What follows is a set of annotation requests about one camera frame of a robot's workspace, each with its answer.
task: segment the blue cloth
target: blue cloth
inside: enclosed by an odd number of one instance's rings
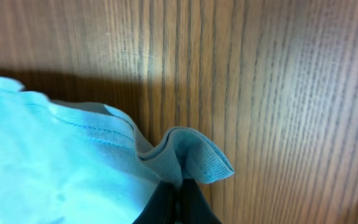
[[[194,129],[172,128],[153,147],[120,110],[22,89],[0,77],[0,223],[131,223],[160,180],[234,173]]]

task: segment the wooden surface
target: wooden surface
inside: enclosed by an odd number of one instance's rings
[[[224,223],[358,223],[358,0],[0,0],[0,75],[200,130]]]

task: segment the table top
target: table top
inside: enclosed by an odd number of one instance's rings
[[[358,222],[358,1],[0,0],[0,75],[201,131],[224,223]]]

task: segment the towel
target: towel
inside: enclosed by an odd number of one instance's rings
[[[157,184],[233,175],[194,129],[153,147],[124,112],[51,101],[0,77],[0,223],[132,223]]]

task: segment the wood grain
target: wood grain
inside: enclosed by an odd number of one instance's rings
[[[0,0],[0,75],[200,130],[224,223],[358,223],[356,0]]]

